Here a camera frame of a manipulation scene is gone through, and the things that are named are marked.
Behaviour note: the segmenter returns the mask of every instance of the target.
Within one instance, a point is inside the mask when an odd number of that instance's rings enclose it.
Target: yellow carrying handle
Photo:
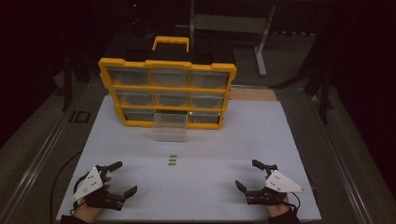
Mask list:
[[[174,37],[174,36],[156,36],[152,50],[155,50],[158,43],[164,44],[185,44],[186,52],[189,52],[190,40],[187,37]]]

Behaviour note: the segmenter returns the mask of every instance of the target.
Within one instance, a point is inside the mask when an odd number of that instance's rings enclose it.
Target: yellow storage organizer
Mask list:
[[[152,50],[160,43],[185,44],[189,52],[186,37],[157,36]],[[190,129],[221,128],[236,74],[233,63],[193,64],[150,58],[127,62],[121,57],[104,57],[99,67],[121,123],[140,127],[152,127],[154,114],[160,111],[186,115]]]

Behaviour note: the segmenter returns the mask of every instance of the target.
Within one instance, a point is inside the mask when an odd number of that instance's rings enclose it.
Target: clear plastic drawer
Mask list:
[[[123,109],[127,120],[153,121],[154,110],[149,109]]]
[[[155,105],[187,106],[187,93],[179,91],[155,91]]]
[[[150,91],[117,90],[121,105],[152,105]]]
[[[191,87],[225,89],[229,76],[229,72],[191,71]]]
[[[190,93],[190,107],[222,108],[224,94],[216,93]]]
[[[219,123],[220,113],[190,112],[191,123]]]
[[[151,84],[160,87],[188,87],[189,72],[183,69],[152,68],[149,69]]]
[[[157,141],[183,142],[186,129],[186,111],[157,111],[154,115],[152,131]]]
[[[114,84],[147,86],[149,78],[145,68],[108,67],[108,73]]]

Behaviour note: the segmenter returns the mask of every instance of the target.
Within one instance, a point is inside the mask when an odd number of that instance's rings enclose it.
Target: human hand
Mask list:
[[[285,202],[285,203],[289,202],[288,195],[286,195],[283,202]],[[264,207],[268,212],[268,217],[277,217],[277,216],[287,213],[290,210],[290,208],[283,203],[278,204],[278,205],[265,205]]]
[[[110,181],[111,177],[106,177],[105,182]],[[104,208],[89,207],[84,199],[78,204],[78,208],[75,210],[73,217],[77,217],[85,222],[93,223],[96,218],[104,211]]]

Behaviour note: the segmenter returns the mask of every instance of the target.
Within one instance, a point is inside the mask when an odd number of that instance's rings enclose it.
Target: white table surface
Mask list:
[[[121,211],[106,210],[107,221],[257,221],[267,219],[261,205],[248,205],[235,186],[262,189],[266,173],[252,160],[276,164],[279,171],[305,188],[300,220],[320,219],[299,152],[278,101],[229,102],[221,130],[187,130],[186,142],[158,142],[151,129],[125,127],[106,96],[64,196],[57,219],[68,215],[77,179],[95,165],[122,161],[109,173],[110,192],[122,195],[137,185],[137,193]],[[177,164],[168,165],[177,155]],[[293,195],[290,202],[297,204]]]

